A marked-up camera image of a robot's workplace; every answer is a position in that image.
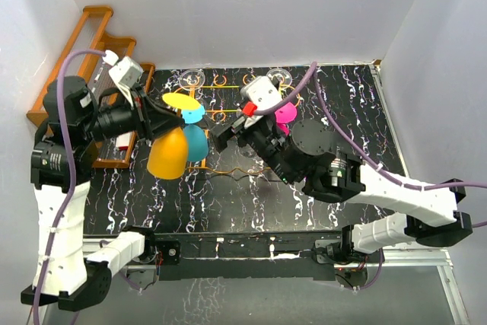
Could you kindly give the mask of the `teal plastic wine glass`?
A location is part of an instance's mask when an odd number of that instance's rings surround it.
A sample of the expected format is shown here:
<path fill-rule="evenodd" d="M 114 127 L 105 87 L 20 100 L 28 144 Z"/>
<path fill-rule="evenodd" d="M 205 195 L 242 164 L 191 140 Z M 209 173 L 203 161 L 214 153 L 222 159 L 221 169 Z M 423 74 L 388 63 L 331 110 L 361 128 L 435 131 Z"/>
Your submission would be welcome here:
<path fill-rule="evenodd" d="M 205 115 L 204 106 L 196 110 L 183 110 L 182 117 L 185 121 L 183 132 L 188 142 L 189 162 L 197 162 L 206 158 L 208 155 L 208 139 L 204 130 L 197 125 L 203 120 Z"/>

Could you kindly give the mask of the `orange plastic wine glass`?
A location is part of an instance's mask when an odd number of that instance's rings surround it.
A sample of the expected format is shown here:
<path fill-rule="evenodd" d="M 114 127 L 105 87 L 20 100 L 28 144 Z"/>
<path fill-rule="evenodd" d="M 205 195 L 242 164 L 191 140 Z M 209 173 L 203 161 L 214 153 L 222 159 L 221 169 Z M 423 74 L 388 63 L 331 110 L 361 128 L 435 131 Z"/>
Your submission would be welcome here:
<path fill-rule="evenodd" d="M 189 143 L 184 128 L 201 120 L 199 110 L 202 105 L 195 99 L 193 91 L 168 92 L 161 99 L 183 121 L 152 142 L 147 170 L 158 179 L 175 180 L 183 175 L 189 156 Z"/>

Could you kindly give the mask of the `clear champagne flute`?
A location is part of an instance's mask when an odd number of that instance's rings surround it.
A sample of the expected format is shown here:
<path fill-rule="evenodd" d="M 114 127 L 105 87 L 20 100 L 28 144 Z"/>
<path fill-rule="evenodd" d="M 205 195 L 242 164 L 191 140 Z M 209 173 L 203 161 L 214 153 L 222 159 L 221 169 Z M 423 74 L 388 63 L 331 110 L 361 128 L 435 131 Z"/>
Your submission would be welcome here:
<path fill-rule="evenodd" d="M 196 91 L 205 85 L 205 74 L 199 69 L 188 69 L 179 77 L 179 85 L 185 91 Z"/>

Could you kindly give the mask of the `pink plastic wine glass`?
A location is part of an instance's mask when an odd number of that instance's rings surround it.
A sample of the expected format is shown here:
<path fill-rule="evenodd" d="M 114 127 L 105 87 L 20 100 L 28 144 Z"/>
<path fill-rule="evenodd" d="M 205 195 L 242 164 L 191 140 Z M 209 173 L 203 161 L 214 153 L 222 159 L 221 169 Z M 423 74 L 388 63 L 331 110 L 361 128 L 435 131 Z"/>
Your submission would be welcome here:
<path fill-rule="evenodd" d="M 275 112 L 275 123 L 280 132 L 283 132 L 285 135 L 289 135 L 290 129 L 288 124 L 293 122 L 298 114 L 298 110 L 296 106 L 288 102 L 284 106 L 277 109 Z"/>

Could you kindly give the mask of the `clear large wine glass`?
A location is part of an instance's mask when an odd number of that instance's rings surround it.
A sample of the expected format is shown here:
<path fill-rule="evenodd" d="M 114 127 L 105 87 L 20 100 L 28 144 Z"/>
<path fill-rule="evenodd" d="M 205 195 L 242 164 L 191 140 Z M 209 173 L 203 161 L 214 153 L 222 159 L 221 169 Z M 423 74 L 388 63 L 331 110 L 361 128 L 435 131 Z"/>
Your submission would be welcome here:
<path fill-rule="evenodd" d="M 287 89 L 292 85 L 291 73 L 282 68 L 270 69 L 266 73 L 267 78 L 272 82 L 276 88 Z"/>

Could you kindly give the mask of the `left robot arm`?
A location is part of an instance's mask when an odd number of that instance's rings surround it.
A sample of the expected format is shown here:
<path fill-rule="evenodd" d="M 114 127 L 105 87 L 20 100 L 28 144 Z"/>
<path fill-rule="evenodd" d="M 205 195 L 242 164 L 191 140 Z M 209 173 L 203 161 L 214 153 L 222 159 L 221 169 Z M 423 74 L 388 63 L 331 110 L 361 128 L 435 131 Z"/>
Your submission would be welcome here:
<path fill-rule="evenodd" d="M 30 180 L 39 212 L 39 257 L 21 302 L 33 308 L 57 304 L 81 311 L 101 303 L 112 278 L 129 262 L 150 263 L 157 254 L 154 232 L 131 226 L 97 252 L 84 255 L 84 205 L 91 188 L 97 143 L 127 132 L 153 141 L 183 125 L 174 111 L 151 100 L 140 84 L 129 99 L 100 107 L 79 76 L 58 78 L 43 98 L 47 116 L 38 127 Z"/>

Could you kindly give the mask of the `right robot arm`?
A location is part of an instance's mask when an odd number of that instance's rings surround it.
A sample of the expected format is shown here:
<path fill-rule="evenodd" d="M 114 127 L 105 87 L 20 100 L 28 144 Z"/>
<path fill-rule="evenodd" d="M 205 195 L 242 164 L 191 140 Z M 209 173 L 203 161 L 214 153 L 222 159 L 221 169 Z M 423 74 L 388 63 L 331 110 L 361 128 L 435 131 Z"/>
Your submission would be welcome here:
<path fill-rule="evenodd" d="M 219 152 L 230 139 L 250 146 L 286 184 L 303 183 L 305 195 L 327 203 L 363 203 L 391 210 L 391 215 L 342 229 L 342 239 L 326 248 L 335 261 L 355 262 L 383 247 L 417 242 L 426 247 L 451 247 L 473 232 L 470 216 L 457 209 L 465 192 L 429 190 L 394 174 L 391 179 L 357 156 L 337 132 L 314 119 L 296 122 L 284 133 L 268 116 L 239 116 L 210 130 Z"/>

